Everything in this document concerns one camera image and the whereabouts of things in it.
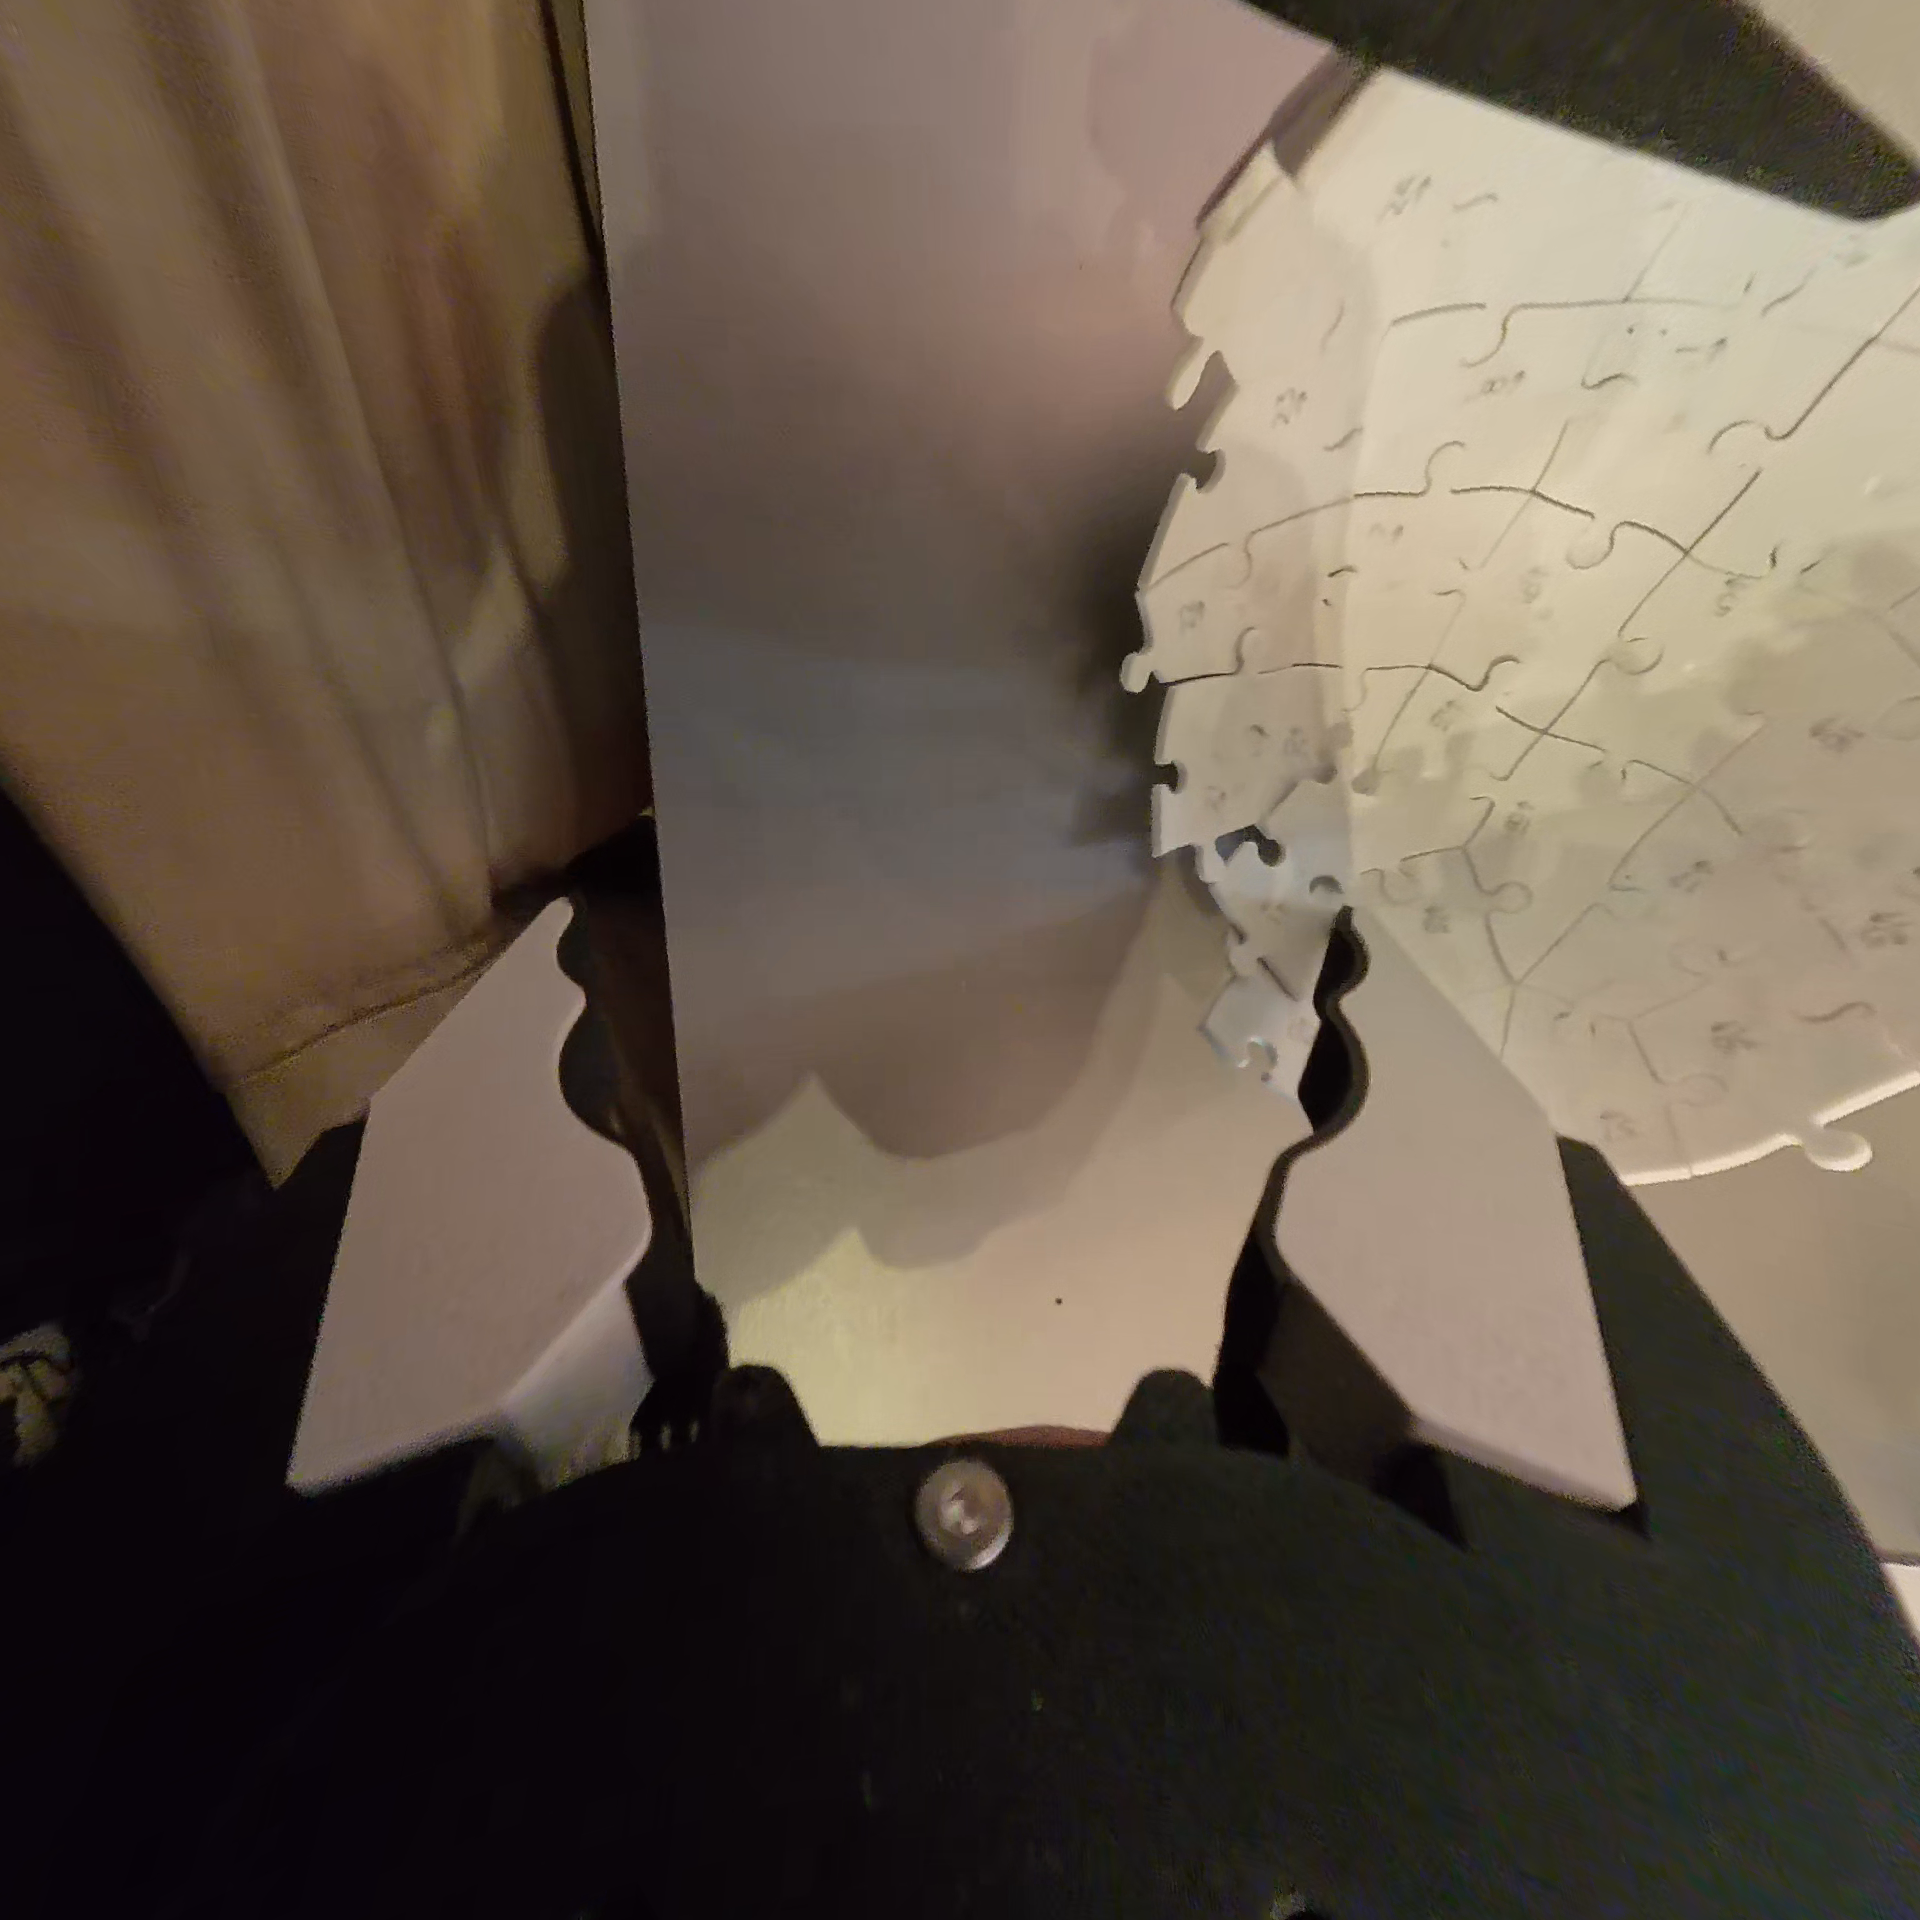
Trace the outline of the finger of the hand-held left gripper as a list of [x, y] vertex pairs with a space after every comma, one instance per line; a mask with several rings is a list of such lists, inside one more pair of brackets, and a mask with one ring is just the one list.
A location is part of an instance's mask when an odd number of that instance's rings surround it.
[[1911, 0], [1754, 0], [1754, 14], [1900, 153], [1920, 153]]

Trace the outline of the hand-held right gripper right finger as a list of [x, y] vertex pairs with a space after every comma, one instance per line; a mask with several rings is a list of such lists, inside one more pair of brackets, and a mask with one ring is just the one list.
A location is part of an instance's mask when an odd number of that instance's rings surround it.
[[1310, 1011], [1310, 1131], [1225, 1284], [1221, 1435], [1404, 1502], [1456, 1457], [1633, 1504], [1550, 1117], [1364, 908], [1335, 915]]

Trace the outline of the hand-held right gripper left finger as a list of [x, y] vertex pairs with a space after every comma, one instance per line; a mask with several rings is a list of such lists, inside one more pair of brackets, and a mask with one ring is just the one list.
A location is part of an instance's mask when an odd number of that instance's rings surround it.
[[557, 1489], [706, 1368], [688, 1203], [617, 1068], [557, 895], [370, 1102], [288, 1489], [457, 1444]]

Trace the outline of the joined white puzzle piece pair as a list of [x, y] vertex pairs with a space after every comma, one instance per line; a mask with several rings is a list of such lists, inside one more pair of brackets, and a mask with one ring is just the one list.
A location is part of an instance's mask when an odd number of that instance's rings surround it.
[[1289, 851], [1265, 858], [1253, 832], [1232, 832], [1225, 851], [1200, 845], [1197, 876], [1225, 915], [1232, 967], [1200, 1031], [1225, 1068], [1246, 1068], [1265, 1078], [1265, 1096], [1299, 1102], [1323, 1026], [1314, 980], [1339, 915], [1339, 885], [1301, 869]]

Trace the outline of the partly built puzzle ball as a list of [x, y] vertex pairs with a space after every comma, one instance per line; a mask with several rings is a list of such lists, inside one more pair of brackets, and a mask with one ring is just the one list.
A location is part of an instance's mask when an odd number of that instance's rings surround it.
[[1197, 228], [1209, 475], [1136, 571], [1153, 845], [1339, 885], [1627, 1183], [1863, 1168], [1911, 1096], [1920, 214], [1409, 78]]

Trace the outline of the person's beige trousers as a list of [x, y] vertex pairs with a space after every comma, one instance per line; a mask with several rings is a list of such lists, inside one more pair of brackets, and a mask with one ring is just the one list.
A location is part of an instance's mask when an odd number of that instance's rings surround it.
[[8, 787], [268, 1179], [646, 810], [585, 8], [0, 8]]

